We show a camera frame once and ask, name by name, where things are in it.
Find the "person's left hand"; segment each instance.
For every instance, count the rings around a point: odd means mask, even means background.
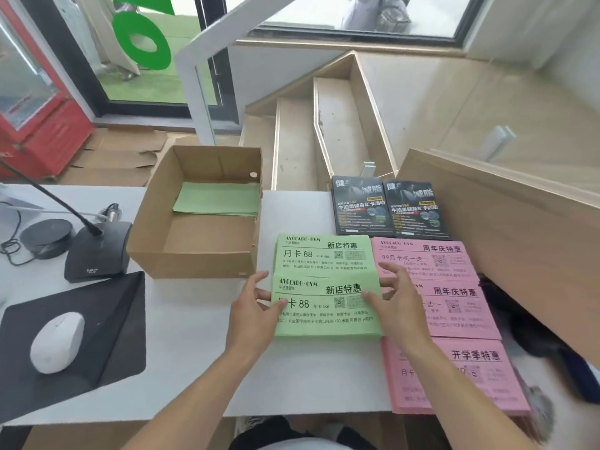
[[[271,292],[256,287],[256,283],[267,276],[269,272],[264,271],[248,278],[242,293],[231,304],[229,314],[225,350],[250,357],[252,362],[256,362],[273,341],[279,315],[288,305],[288,300],[281,299],[269,309],[256,302],[257,299],[271,301]]]

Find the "stack of green flyers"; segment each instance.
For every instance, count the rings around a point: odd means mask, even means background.
[[[185,182],[173,206],[173,211],[256,218],[259,200],[258,183]]]
[[[280,234],[273,271],[272,301],[288,301],[276,336],[382,335],[361,297],[381,294],[368,236]]]

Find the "hand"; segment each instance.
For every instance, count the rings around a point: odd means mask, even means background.
[[[383,332],[392,338],[396,345],[406,353],[417,346],[432,343],[423,300],[416,291],[406,270],[393,263],[379,264],[392,273],[395,278],[379,278],[381,287],[394,290],[383,295],[383,299],[373,292],[362,292],[362,297],[379,316]]]
[[[248,278],[229,313],[225,351],[236,352],[251,363],[255,363],[273,341],[279,315],[288,305],[288,300],[282,299],[269,309],[256,302],[257,299],[271,301],[271,292],[256,287],[256,283],[267,276],[269,272],[265,271]]]

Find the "black round device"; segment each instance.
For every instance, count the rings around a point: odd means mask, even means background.
[[[21,232],[20,240],[37,259],[51,259],[69,249],[73,225],[66,219],[45,219]]]

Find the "mouse pad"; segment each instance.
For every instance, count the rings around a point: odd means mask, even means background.
[[[145,309],[143,272],[8,307],[0,323],[0,423],[145,370]],[[29,358],[31,343],[69,311],[85,318],[79,353],[67,369],[41,374]]]

